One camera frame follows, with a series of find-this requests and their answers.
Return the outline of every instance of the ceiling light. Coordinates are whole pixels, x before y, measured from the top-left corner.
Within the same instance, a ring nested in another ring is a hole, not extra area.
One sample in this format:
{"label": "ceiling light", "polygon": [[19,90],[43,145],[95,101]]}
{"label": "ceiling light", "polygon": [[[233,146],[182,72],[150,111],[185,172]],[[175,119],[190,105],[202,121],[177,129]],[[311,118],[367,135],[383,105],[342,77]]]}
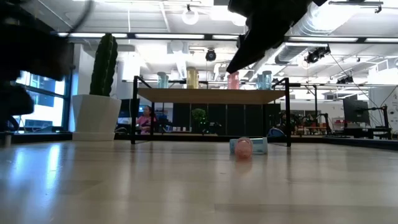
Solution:
{"label": "ceiling light", "polygon": [[[193,16],[191,18],[187,17],[188,12],[193,12]],[[181,15],[182,21],[187,25],[194,25],[199,21],[199,13],[198,11],[194,11],[191,9],[184,9]]]}
{"label": "ceiling light", "polygon": [[[96,2],[106,2],[106,3],[143,3],[143,4],[158,4],[159,2],[164,2],[166,4],[186,4],[184,0],[181,1],[162,1],[162,0],[94,0]],[[192,4],[201,4],[201,1],[189,1]]]}
{"label": "ceiling light", "polygon": [[375,43],[398,43],[398,38],[367,38],[365,40],[366,43],[368,42],[375,42]]}
{"label": "ceiling light", "polygon": [[329,5],[336,5],[336,6],[380,6],[384,4],[382,1],[366,1],[366,2],[359,2],[359,1],[330,1]]}
{"label": "ceiling light", "polygon": [[213,39],[216,40],[237,40],[238,35],[213,35]]}
{"label": "ceiling light", "polygon": [[137,39],[204,39],[202,34],[136,34]]}
{"label": "ceiling light", "polygon": [[[69,33],[58,33],[60,37],[66,37]],[[69,37],[74,38],[101,38],[105,33],[72,33]],[[112,34],[115,38],[127,38],[127,34]]]}
{"label": "ceiling light", "polygon": [[291,47],[327,47],[328,44],[316,44],[316,43],[285,43],[286,46]]}
{"label": "ceiling light", "polygon": [[289,41],[297,42],[356,42],[355,37],[289,37]]}

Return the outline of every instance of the cactus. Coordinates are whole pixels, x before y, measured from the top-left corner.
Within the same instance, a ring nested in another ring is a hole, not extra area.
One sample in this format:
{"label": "cactus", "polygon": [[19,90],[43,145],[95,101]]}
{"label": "cactus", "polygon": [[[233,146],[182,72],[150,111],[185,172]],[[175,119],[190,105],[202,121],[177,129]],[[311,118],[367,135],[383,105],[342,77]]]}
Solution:
{"label": "cactus", "polygon": [[112,34],[105,34],[95,53],[90,94],[109,96],[112,90],[113,75],[118,57],[118,43]]}

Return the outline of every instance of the desk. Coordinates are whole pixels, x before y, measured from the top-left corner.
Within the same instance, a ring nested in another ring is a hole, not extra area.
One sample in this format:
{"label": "desk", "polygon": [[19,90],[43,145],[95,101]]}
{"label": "desk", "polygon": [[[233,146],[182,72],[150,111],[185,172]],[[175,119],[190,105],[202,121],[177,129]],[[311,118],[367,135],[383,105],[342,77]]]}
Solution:
{"label": "desk", "polygon": [[345,128],[344,135],[354,136],[354,138],[366,137],[369,139],[374,138],[374,133],[383,132],[382,138],[388,138],[391,140],[391,129],[390,128]]}
{"label": "desk", "polygon": [[264,105],[283,97],[285,91],[140,88],[138,95],[156,103]]}
{"label": "desk", "polygon": [[[138,88],[138,80],[148,88]],[[209,90],[209,89],[170,89],[170,88],[152,88],[141,77],[134,77],[133,108],[137,101],[137,95],[152,102],[152,108],[155,103],[205,103],[205,104],[239,104],[239,105],[266,105],[274,100],[286,96],[286,110],[290,111],[290,91],[289,79],[284,78],[280,82],[285,82],[285,90]],[[136,116],[137,111],[132,111],[132,117]],[[287,123],[290,124],[290,113],[286,117]],[[151,139],[154,136],[154,115],[152,114],[152,122],[150,127]],[[291,132],[287,132],[287,146],[290,147]],[[131,144],[135,144],[136,134],[131,134]]]}

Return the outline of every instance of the person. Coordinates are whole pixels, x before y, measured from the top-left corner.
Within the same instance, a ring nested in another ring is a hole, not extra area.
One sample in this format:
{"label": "person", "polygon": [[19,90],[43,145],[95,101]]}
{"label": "person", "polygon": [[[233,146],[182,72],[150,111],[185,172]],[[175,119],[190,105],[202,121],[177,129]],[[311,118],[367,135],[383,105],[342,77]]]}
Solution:
{"label": "person", "polygon": [[152,114],[152,108],[150,106],[145,106],[144,113],[142,114],[141,117],[137,119],[136,123],[139,125],[139,128],[141,129],[141,134],[150,133],[151,114]]}

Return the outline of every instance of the table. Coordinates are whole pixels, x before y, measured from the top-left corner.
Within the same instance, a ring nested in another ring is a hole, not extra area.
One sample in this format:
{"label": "table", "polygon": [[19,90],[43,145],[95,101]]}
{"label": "table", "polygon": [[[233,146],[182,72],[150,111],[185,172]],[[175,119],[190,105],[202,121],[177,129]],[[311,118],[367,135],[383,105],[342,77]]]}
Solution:
{"label": "table", "polygon": [[[148,88],[138,88],[138,80]],[[239,104],[239,105],[266,105],[283,96],[286,96],[286,110],[290,111],[289,98],[289,79],[284,78],[280,82],[285,81],[285,90],[219,90],[219,89],[170,89],[170,88],[152,88],[141,77],[134,77],[132,108],[136,108],[137,96],[152,102],[152,108],[155,103],[206,103],[206,104]],[[136,110],[132,111],[132,117],[136,117]],[[286,117],[287,123],[290,124],[290,113]],[[263,113],[263,122],[266,121],[265,113]],[[287,131],[287,146],[290,147],[291,132]],[[152,122],[150,126],[151,139],[154,137],[154,113],[152,114]],[[136,134],[131,133],[131,144],[135,144]]]}

